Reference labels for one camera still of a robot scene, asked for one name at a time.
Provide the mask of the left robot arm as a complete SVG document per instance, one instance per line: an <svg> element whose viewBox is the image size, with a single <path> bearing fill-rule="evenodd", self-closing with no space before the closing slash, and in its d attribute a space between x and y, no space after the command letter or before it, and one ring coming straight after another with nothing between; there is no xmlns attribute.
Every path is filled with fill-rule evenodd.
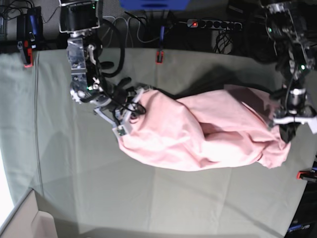
<svg viewBox="0 0 317 238"><path fill-rule="evenodd" d="M290 143L302 124L307 124L312 133L317 132L317 112L307 101L305 87L305 78L315 69L317 60L296 1L262 0L260 5L265 11L266 32L277 56L276 71L284 77L282 87L270 95L271 100L280 103L273 114L272 125L278 126L282 140Z"/></svg>

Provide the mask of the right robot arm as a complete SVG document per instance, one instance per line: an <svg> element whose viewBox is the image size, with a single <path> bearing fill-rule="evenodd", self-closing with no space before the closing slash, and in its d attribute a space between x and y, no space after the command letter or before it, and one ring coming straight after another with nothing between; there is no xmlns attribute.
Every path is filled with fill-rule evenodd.
<svg viewBox="0 0 317 238"><path fill-rule="evenodd" d="M123 69L125 42L113 23L103 19L97 0L61 0L59 30L69 34L67 58L71 67L70 95L77 103L93 103L110 110L127 105L128 92L122 86L108 81ZM119 40L119 62L114 72L105 70L114 66L111 61L101 62L103 43L98 29L106 25Z"/></svg>

